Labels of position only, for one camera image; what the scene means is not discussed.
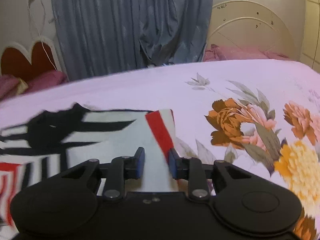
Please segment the striped knit children's sweater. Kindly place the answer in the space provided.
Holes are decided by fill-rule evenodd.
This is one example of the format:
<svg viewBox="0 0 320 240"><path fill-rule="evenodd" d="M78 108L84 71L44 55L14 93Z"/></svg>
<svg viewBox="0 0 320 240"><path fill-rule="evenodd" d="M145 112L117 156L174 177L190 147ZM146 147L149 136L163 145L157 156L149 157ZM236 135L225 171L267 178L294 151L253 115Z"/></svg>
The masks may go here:
<svg viewBox="0 0 320 240"><path fill-rule="evenodd" d="M21 189L88 159L102 163L145 150L143 177L131 191L173 192L168 152L174 147L171 110L91 111L75 104L65 111L44 111L25 124L1 130L1 224L16 231L9 205Z"/></svg>

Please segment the pink floral bed sheet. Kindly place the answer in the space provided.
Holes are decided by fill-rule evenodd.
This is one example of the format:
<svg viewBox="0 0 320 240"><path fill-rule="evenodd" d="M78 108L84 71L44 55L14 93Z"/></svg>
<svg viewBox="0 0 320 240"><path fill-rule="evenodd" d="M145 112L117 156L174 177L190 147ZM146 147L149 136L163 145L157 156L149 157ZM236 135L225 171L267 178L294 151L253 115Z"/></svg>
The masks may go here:
<svg viewBox="0 0 320 240"><path fill-rule="evenodd" d="M131 191L142 177L102 178L105 163L88 159L16 193L16 231L1 224L1 239L319 239L319 75L308 66L217 61L71 82L3 101L1 130L75 104L171 110L173 148L214 165L212 178Z"/></svg>

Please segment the pink pillow right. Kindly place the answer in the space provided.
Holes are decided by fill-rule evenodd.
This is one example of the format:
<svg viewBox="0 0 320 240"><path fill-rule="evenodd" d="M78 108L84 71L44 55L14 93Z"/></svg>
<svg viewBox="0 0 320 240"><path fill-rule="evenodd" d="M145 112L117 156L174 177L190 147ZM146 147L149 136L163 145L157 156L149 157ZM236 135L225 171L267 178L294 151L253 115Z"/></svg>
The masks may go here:
<svg viewBox="0 0 320 240"><path fill-rule="evenodd" d="M225 47L212 44L204 53L203 62L227 61L227 60L257 60L273 59L282 61L292 61L291 58L272 51L261 51L259 49L238 47Z"/></svg>

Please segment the pink pillow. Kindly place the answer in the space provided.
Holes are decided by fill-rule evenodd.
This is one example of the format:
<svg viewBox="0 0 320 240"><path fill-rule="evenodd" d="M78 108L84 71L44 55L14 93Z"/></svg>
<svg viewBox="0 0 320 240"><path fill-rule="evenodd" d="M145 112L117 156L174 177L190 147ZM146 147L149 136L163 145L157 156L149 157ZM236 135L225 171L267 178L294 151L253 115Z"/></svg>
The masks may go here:
<svg viewBox="0 0 320 240"><path fill-rule="evenodd" d="M227 61L227 60L257 60L273 59L282 61L292 61L291 58L272 51L261 51L259 49L238 47L225 47L212 44L204 53L203 62Z"/></svg>
<svg viewBox="0 0 320 240"><path fill-rule="evenodd" d="M30 80L24 81L12 75L1 76L1 101L16 97L21 94L28 94L49 89L67 82L67 76L60 71L49 71Z"/></svg>

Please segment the blue-grey curtain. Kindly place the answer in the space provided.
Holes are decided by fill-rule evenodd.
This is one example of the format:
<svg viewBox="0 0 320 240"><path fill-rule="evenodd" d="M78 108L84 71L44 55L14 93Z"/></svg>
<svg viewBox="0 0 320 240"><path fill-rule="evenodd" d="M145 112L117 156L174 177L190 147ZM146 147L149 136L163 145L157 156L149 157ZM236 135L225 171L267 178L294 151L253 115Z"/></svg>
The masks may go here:
<svg viewBox="0 0 320 240"><path fill-rule="evenodd" d="M213 0L52 0L70 80L203 59Z"/></svg>

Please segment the pink pillow left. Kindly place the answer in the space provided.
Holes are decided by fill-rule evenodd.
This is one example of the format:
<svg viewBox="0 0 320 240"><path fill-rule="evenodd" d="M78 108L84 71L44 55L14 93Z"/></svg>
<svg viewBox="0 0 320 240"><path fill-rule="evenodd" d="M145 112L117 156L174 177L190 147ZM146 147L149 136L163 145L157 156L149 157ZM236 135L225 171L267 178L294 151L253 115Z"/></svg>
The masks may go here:
<svg viewBox="0 0 320 240"><path fill-rule="evenodd" d="M1 101L16 97L21 94L28 94L49 89L67 82L67 76L60 71L49 71L30 80L24 81L12 75L1 76Z"/></svg>

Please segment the red heart-shaped headboard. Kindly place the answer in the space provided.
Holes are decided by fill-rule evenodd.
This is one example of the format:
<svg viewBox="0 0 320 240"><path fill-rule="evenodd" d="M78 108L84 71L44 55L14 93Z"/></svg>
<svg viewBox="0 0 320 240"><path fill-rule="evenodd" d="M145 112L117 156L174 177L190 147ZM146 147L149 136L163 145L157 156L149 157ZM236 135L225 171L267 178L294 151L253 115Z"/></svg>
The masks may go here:
<svg viewBox="0 0 320 240"><path fill-rule="evenodd" d="M1 52L1 74L30 81L46 72L60 71L60 63L52 40L41 37L29 49L11 42Z"/></svg>

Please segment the cream round headboard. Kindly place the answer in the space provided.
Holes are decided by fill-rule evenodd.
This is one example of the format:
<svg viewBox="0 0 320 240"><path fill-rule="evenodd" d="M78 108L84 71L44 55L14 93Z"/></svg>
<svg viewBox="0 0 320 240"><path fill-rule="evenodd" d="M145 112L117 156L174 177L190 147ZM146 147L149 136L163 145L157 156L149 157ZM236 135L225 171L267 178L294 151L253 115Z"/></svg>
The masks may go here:
<svg viewBox="0 0 320 240"><path fill-rule="evenodd" d="M207 35L212 44L238 49L257 49L299 58L285 23L268 7L248 0L230 0L213 5Z"/></svg>

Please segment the cream wardrobe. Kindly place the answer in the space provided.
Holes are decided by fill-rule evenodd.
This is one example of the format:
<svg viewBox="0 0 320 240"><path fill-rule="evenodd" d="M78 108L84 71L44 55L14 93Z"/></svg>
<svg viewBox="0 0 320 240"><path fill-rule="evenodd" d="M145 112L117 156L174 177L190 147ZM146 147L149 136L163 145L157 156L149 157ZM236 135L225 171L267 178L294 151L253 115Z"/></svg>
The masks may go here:
<svg viewBox="0 0 320 240"><path fill-rule="evenodd" d="M319 0L305 0L305 24L300 62L319 73Z"/></svg>

